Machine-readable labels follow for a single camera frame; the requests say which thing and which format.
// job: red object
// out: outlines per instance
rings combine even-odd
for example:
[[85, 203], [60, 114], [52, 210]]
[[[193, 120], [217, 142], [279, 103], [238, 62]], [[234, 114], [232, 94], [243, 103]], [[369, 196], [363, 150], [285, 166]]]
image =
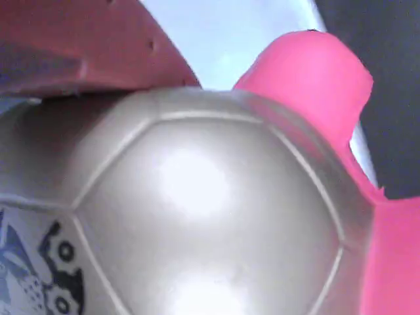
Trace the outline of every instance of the red object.
[[[303, 116], [328, 140], [375, 208], [363, 315], [420, 313], [420, 198], [388, 200], [363, 174], [349, 140], [373, 80], [336, 37], [289, 33], [261, 53], [236, 89], [265, 96]], [[276, 123], [267, 108], [256, 111]]]
[[3, 1], [0, 30], [0, 94], [199, 84], [138, 0]]

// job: pink plastic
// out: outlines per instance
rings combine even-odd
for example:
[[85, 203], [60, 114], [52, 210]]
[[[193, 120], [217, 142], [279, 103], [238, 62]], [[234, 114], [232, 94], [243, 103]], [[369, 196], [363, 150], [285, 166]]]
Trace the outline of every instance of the pink plastic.
[[0, 10], [0, 94], [200, 85], [138, 0], [11, 0]]
[[372, 77], [336, 37], [289, 33], [271, 43], [235, 88], [277, 100], [328, 140], [375, 208], [363, 315], [420, 314], [420, 198], [388, 200], [363, 174], [349, 141]]

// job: ball panel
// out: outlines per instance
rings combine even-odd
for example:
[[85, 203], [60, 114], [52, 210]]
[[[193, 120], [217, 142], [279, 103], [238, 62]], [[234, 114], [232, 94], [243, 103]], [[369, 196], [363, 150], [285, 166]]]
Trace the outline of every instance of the ball panel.
[[308, 167], [321, 183], [331, 200], [342, 241], [347, 247], [357, 251], [367, 251], [373, 206], [360, 193], [353, 179], [339, 161], [331, 146], [303, 118], [277, 102], [252, 94], [245, 94], [244, 100], [249, 107], [262, 114], [264, 119], [274, 125], [270, 130], [279, 138], [288, 139], [289, 148], [302, 157], [303, 167]]
[[239, 91], [215, 93], [213, 91], [187, 88], [157, 90], [152, 95], [159, 103], [159, 120], [208, 117], [252, 123], [263, 122], [243, 102], [246, 93]]
[[73, 206], [133, 133], [156, 119], [154, 99], [145, 93], [141, 104], [114, 94], [46, 100], [0, 116], [0, 199]]
[[[181, 311], [198, 306], [179, 302], [185, 286], [207, 282], [255, 314], [305, 314], [339, 249], [311, 179], [278, 138], [252, 123], [154, 125], [77, 215], [138, 314], [188, 314]], [[208, 297], [200, 310], [217, 303]]]
[[339, 311], [340, 315], [359, 315], [364, 268], [364, 252], [344, 248], [330, 289], [320, 296], [318, 311], [310, 314], [332, 315]]

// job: soccer ball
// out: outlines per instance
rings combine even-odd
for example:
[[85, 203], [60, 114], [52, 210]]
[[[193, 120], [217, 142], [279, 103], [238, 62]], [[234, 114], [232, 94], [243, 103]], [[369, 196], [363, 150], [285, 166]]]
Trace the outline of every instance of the soccer ball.
[[0, 117], [0, 187], [0, 314], [358, 314], [371, 206], [259, 96], [19, 106]]

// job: dark background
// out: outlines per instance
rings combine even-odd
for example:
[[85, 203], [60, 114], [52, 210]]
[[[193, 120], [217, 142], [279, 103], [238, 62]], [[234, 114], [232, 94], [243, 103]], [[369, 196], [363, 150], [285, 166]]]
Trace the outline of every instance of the dark background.
[[420, 196], [420, 1], [316, 3], [375, 80], [361, 120], [380, 186], [392, 199]]

